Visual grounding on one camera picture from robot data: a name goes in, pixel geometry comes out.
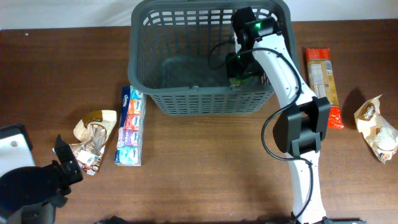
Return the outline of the green-lidded seasoning jar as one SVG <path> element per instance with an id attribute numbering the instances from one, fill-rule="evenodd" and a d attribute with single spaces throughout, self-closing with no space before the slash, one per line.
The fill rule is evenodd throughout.
<path id="1" fill-rule="evenodd" d="M 232 86 L 247 85 L 251 80 L 252 80 L 252 78 L 238 79 L 236 77 L 229 79 L 229 81 L 232 84 Z"/>

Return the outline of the beige white rice bag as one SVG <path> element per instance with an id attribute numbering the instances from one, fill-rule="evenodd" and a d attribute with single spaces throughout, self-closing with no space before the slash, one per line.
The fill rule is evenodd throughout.
<path id="1" fill-rule="evenodd" d="M 397 130 L 382 117 L 380 97 L 366 101 L 354 113 L 354 119 L 358 132 L 377 159 L 385 164 L 397 152 Z"/>

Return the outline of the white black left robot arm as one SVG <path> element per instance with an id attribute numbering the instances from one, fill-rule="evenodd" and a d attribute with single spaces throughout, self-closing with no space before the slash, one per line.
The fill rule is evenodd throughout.
<path id="1" fill-rule="evenodd" d="M 67 203 L 70 186 L 83 175 L 71 147 L 55 140 L 58 157 L 40 167 L 23 124 L 1 128 L 1 223 L 54 223 L 57 208 Z"/>

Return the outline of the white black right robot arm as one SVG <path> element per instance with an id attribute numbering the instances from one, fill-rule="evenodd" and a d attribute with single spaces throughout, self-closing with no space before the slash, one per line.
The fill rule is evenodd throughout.
<path id="1" fill-rule="evenodd" d="M 285 38 L 273 17 L 258 19 L 251 7 L 238 9 L 231 16 L 236 50 L 226 57 L 230 80 L 243 81 L 265 75 L 279 101 L 272 119 L 272 133 L 281 154 L 265 151 L 287 162 L 292 178 L 294 204 L 291 223 L 328 223 L 322 203 L 318 164 L 321 143 L 326 136 L 331 105 L 319 98 L 305 83 L 287 50 Z"/>

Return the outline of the multicolour tissue pack bundle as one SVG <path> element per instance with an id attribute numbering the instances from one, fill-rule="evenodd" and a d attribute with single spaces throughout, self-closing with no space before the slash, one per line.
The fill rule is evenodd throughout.
<path id="1" fill-rule="evenodd" d="M 114 163 L 141 166 L 146 95 L 132 85 L 122 90 L 122 107 Z"/>

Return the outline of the beige clear snack bag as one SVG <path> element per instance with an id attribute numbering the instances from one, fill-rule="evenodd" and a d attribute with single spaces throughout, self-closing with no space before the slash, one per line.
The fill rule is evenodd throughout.
<path id="1" fill-rule="evenodd" d="M 75 156 L 72 170 L 64 170 L 67 176 L 80 178 L 84 172 L 95 175 L 102 163 L 109 136 L 117 121 L 115 110 L 96 110 L 79 120 L 73 129 L 77 143 L 68 144 Z"/>

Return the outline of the grey plastic mesh basket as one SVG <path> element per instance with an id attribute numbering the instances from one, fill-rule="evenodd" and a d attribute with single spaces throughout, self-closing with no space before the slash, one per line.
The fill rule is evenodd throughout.
<path id="1" fill-rule="evenodd" d="M 233 86 L 223 65 L 235 50 L 231 16 L 244 7 L 258 19 L 276 20 L 296 60 L 290 10 L 283 1 L 142 1 L 131 14 L 131 85 L 172 116 L 259 110 L 272 87 L 257 77 Z"/>

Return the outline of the orange-ended pasta packet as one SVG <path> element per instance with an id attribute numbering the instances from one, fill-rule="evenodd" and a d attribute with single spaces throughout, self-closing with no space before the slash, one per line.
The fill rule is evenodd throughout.
<path id="1" fill-rule="evenodd" d="M 341 110 L 339 107 L 335 79 L 331 65 L 329 48 L 306 48 L 305 58 L 310 88 L 318 98 L 326 97 L 331 104 L 328 127 L 343 129 Z"/>

